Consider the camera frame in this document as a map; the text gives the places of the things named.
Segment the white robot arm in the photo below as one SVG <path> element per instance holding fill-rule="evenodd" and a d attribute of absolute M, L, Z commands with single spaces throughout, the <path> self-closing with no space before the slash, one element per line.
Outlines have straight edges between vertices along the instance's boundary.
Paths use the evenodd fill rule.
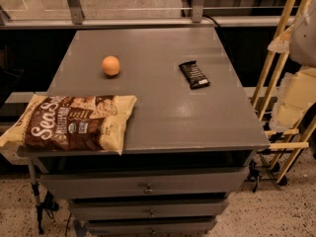
<path fill-rule="evenodd" d="M 270 129 L 284 132 L 316 103 L 316 3 L 312 3 L 268 50 L 289 52 L 290 59 L 302 65 L 295 74 L 286 73 L 277 91 Z"/>

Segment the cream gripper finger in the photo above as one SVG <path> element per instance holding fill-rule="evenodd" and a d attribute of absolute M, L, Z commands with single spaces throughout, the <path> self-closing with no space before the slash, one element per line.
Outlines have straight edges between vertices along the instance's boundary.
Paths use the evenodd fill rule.
<path fill-rule="evenodd" d="M 316 103 L 316 68 L 303 66 L 295 74 L 286 73 L 276 95 L 269 127 L 276 132 L 285 132 Z"/>

